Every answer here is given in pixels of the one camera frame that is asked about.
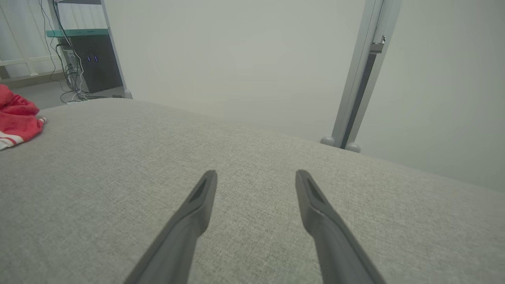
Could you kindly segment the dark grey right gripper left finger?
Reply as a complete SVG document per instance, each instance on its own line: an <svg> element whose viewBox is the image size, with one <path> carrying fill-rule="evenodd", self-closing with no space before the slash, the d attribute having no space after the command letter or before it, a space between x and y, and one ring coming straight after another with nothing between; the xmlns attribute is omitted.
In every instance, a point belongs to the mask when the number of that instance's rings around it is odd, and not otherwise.
<svg viewBox="0 0 505 284"><path fill-rule="evenodd" d="M125 284L187 283L197 239L209 226L216 189L216 171L206 171L126 277Z"/></svg>

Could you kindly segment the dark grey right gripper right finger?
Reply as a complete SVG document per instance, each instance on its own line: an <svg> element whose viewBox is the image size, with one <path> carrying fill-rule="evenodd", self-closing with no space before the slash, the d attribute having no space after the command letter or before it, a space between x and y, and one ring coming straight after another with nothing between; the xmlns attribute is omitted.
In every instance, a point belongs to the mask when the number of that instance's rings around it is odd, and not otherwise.
<svg viewBox="0 0 505 284"><path fill-rule="evenodd" d="M384 284L356 237L308 171L296 171L296 195L305 230L313 238L325 284Z"/></svg>

